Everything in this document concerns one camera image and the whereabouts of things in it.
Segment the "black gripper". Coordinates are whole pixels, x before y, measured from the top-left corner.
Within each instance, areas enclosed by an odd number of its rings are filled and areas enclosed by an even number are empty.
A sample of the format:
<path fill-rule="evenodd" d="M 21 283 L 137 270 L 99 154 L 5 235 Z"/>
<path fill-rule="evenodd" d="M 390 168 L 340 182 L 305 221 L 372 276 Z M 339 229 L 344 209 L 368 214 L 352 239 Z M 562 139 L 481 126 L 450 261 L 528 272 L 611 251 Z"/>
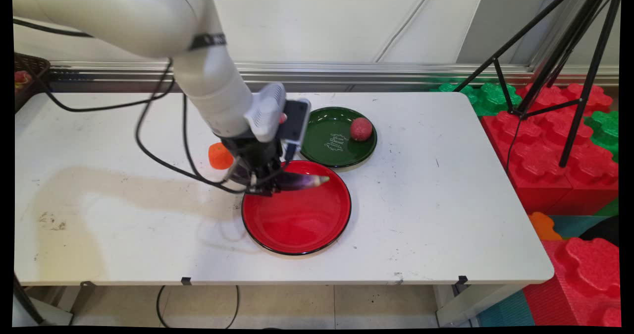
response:
<path fill-rule="evenodd" d="M 281 140 L 274 138 L 261 142 L 249 134 L 247 137 L 221 137 L 220 142 L 234 158 L 224 182 L 248 182 L 246 194 L 272 196 L 276 191 L 273 177 L 284 170 L 280 160 L 283 154 Z"/>

